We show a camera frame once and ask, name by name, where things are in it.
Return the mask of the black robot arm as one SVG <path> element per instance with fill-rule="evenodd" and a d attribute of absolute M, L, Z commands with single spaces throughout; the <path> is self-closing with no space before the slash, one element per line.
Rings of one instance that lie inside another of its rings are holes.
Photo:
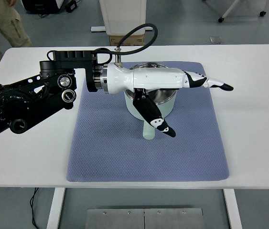
<path fill-rule="evenodd" d="M 72 109 L 77 88 L 75 70 L 93 80 L 94 51 L 51 51 L 40 73 L 16 83 L 0 84 L 0 133 L 22 134 L 62 109 Z"/>

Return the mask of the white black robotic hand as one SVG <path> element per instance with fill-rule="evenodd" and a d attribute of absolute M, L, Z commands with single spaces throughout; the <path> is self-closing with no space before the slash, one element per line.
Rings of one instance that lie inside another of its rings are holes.
<path fill-rule="evenodd" d="M 234 88 L 222 81 L 209 78 L 203 74 L 186 72 L 178 68 L 137 68 L 127 69 L 109 63 L 94 70 L 91 80 L 95 88 L 104 90 L 108 94 L 118 94 L 125 90 L 135 93 L 133 105 L 136 109 L 144 108 L 143 104 L 148 96 L 141 96 L 157 89 L 179 90 L 181 88 L 220 88 L 232 91 Z M 160 114 L 144 114 L 140 111 L 150 125 L 162 133 L 175 137 L 175 131 L 167 124 Z"/>

